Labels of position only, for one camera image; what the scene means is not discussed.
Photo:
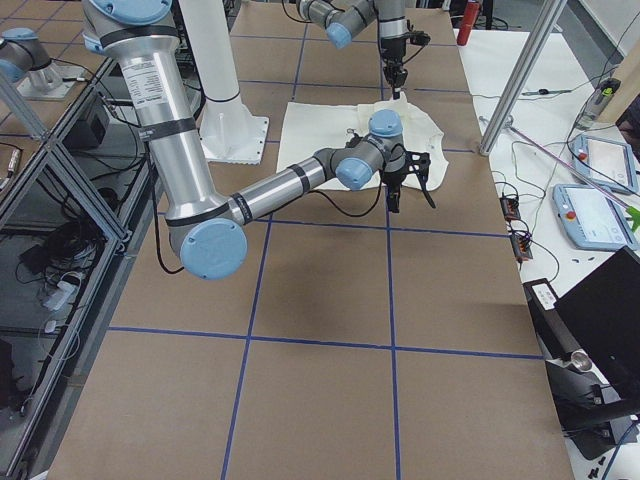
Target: green object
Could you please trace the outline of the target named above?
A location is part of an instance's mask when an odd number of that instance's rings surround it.
[[[626,212],[631,215],[631,221],[633,224],[631,225],[631,231],[635,232],[638,227],[640,227],[640,210],[635,207],[627,207]]]

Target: red bottle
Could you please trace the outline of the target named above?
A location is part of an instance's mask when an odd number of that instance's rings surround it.
[[[462,17],[462,23],[460,24],[460,30],[458,31],[458,45],[463,46],[467,44],[469,35],[471,35],[471,30],[478,18],[479,11],[480,3],[469,0],[464,9],[464,17]]]

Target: computer monitor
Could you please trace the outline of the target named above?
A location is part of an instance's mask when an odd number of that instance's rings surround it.
[[[556,310],[620,397],[640,397],[640,259],[621,248]]]

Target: label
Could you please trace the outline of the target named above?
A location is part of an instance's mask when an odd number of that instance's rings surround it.
[[[135,108],[167,103],[155,62],[149,60],[122,69]]]
[[[555,308],[556,297],[546,283],[533,285],[531,288],[545,310],[553,310]]]

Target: gray floor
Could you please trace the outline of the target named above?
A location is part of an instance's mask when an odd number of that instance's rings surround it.
[[[494,16],[505,20],[509,30],[531,31],[543,4],[543,0],[497,0]],[[578,0],[567,2],[558,21],[558,27],[589,78],[597,79],[603,70],[606,71],[620,62],[621,56],[616,52],[611,58],[613,63],[607,63],[608,57],[615,51],[615,46],[589,17]]]

